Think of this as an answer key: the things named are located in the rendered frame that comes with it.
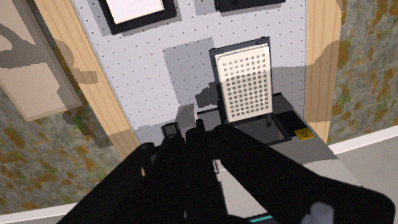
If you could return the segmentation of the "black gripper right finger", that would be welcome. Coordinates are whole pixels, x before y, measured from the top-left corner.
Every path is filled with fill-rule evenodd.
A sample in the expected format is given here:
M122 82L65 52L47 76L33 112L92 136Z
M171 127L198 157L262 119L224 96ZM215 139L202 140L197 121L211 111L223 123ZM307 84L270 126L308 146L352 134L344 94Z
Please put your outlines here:
M212 160L279 224L394 224L386 195L318 175L230 124L209 133L186 105L186 224L231 224Z

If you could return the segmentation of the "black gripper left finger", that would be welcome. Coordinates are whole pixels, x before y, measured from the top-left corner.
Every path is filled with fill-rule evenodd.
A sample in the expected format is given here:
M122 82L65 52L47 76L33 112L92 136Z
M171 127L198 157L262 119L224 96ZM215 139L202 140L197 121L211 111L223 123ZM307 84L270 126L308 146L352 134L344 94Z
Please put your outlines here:
M175 122L161 127L161 146L138 146L56 224L158 224L184 218L185 112L186 105L179 106Z

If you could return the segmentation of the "white multi-well plate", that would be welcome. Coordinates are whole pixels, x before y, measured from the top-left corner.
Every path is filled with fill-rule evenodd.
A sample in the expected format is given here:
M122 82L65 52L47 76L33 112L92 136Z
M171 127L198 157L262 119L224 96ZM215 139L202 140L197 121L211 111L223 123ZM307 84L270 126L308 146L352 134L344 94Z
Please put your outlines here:
M215 59L229 122L272 112L267 43L217 54Z

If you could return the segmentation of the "black rectangular frame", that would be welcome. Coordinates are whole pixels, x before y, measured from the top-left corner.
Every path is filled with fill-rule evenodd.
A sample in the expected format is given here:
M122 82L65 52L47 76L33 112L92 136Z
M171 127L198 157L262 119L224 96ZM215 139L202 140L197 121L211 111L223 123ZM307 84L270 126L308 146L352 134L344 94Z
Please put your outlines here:
M98 0L112 35L176 17L173 0L162 0L164 10L115 24L107 0Z
M214 0L215 10L220 13L285 2L286 0Z

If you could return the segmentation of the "white rectangular plate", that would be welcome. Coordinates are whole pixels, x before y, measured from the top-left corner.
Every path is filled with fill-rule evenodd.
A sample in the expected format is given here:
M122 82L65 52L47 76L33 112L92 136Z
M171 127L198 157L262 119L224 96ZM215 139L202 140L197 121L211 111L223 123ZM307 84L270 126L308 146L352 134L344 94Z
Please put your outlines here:
M116 24L164 10L162 0L107 0Z

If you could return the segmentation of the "grey perforated plate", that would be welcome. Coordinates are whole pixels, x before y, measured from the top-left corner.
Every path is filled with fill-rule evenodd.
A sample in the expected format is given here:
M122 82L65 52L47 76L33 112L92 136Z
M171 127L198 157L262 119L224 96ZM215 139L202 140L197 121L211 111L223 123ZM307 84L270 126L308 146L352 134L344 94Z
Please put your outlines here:
M307 0L220 13L214 0L173 0L177 16L112 36L98 0L72 0L140 145L161 145L178 107L217 108L209 50L270 37L273 94L304 118Z

